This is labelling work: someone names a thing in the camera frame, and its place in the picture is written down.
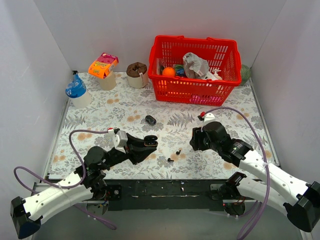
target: red basket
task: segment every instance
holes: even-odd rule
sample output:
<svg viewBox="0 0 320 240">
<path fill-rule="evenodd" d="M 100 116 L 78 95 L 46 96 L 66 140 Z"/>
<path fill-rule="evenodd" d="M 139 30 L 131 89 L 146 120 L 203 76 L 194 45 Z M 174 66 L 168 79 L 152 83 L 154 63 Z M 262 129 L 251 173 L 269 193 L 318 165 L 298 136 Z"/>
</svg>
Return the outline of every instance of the red basket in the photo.
<svg viewBox="0 0 320 240">
<path fill-rule="evenodd" d="M 183 64 L 183 56 L 192 52 L 209 63 L 209 71 L 221 70 L 223 80 L 167 77 L 157 74 L 157 59 L 165 67 Z M 149 57 L 148 76 L 158 101 L 221 106 L 234 87 L 241 83 L 241 60 L 234 40 L 156 36 Z"/>
</svg>

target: floral tablecloth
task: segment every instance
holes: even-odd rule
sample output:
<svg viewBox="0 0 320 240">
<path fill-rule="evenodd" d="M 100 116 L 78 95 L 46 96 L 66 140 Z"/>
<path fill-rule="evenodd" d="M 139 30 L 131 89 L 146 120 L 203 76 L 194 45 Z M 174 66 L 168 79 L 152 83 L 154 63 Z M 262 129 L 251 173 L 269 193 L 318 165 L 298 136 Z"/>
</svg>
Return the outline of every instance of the floral tablecloth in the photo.
<svg viewBox="0 0 320 240">
<path fill-rule="evenodd" d="M 105 131 L 110 127 L 120 128 L 141 139 L 146 135 L 156 135 L 158 148 L 137 165 L 126 160 L 112 167 L 107 172 L 109 179 L 228 179 L 236 171 L 243 172 L 224 162 L 212 150 L 193 151 L 189 145 L 192 128 L 201 126 L 197 116 L 212 107 L 157 101 L 151 82 L 144 88 L 135 89 L 129 86 L 125 72 L 116 72 L 115 75 L 116 87 L 103 91 L 95 77 L 88 73 L 79 74 L 92 96 L 92 103 L 82 109 L 76 109 L 70 103 L 54 158 L 51 159 L 49 179 L 63 179 L 80 165 L 68 140 L 72 130 Z M 223 106 L 244 113 L 257 130 L 267 160 L 275 163 L 250 85 L 236 87 Z M 239 114 L 225 109 L 213 114 L 232 138 L 243 139 L 261 153 L 253 133 Z M 146 115 L 153 116 L 157 120 L 156 125 L 147 124 Z M 113 147 L 112 138 L 107 134 L 75 133 L 73 143 L 82 157 L 92 146 L 106 150 Z M 176 155 L 178 150 L 181 150 L 180 155 Z"/>
</svg>

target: white wall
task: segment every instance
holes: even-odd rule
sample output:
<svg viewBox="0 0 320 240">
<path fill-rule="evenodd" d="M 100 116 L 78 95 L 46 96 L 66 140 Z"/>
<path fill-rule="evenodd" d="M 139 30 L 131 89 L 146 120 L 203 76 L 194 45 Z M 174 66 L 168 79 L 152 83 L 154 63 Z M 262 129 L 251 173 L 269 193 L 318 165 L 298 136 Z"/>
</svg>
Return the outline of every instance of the white wall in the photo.
<svg viewBox="0 0 320 240">
<path fill-rule="evenodd" d="M 251 66 L 286 0 L 34 0 L 72 69 L 106 51 L 149 65 L 157 35 L 234 39 Z"/>
<path fill-rule="evenodd" d="M 13 169 L 43 174 L 71 70 L 32 0 L 0 0 L 0 33 L 0 238 L 15 240 L 10 201 L 30 192 Z"/>
<path fill-rule="evenodd" d="M 319 26 L 320 0 L 287 0 L 252 67 L 281 167 L 309 183 L 320 182 Z"/>
</svg>

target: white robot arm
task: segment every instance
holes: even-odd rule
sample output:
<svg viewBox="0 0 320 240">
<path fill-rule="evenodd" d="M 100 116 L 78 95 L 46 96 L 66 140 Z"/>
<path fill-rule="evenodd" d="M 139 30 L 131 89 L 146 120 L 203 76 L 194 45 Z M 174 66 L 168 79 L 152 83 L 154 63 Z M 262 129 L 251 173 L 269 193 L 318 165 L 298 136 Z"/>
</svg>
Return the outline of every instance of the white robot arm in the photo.
<svg viewBox="0 0 320 240">
<path fill-rule="evenodd" d="M 203 120 L 203 126 L 192 129 L 190 145 L 193 150 L 211 149 L 226 162 L 267 182 L 266 163 L 256 150 L 240 139 L 231 139 L 224 126 L 215 121 L 212 113 L 200 115 L 199 119 Z M 267 204 L 286 214 L 299 229 L 311 232 L 320 219 L 320 184 L 316 181 L 309 184 L 297 179 L 272 163 L 268 163 L 268 168 L 270 194 Z M 236 172 L 221 187 L 220 194 L 250 197 L 263 202 L 266 185 Z"/>
<path fill-rule="evenodd" d="M 134 165 L 142 162 L 157 150 L 158 142 L 153 135 L 139 139 L 119 129 L 109 129 L 110 132 L 115 133 L 114 147 L 110 151 L 99 146 L 90 148 L 84 157 L 84 168 L 77 167 L 56 186 L 30 197 L 18 196 L 11 201 L 10 215 L 19 239 L 31 236 L 48 219 L 81 201 L 120 198 L 114 186 L 106 185 L 103 171 L 128 159 Z"/>
</svg>

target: orange ball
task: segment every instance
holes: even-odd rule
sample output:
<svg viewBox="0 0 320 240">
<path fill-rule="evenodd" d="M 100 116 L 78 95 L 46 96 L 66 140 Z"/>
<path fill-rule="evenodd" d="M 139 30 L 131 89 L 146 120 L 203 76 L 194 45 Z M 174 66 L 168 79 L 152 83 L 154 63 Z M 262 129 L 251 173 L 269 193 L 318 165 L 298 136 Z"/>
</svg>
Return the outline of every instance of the orange ball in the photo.
<svg viewBox="0 0 320 240">
<path fill-rule="evenodd" d="M 166 67 L 162 71 L 162 75 L 166 77 L 175 77 L 176 76 L 176 71 L 172 67 Z"/>
</svg>

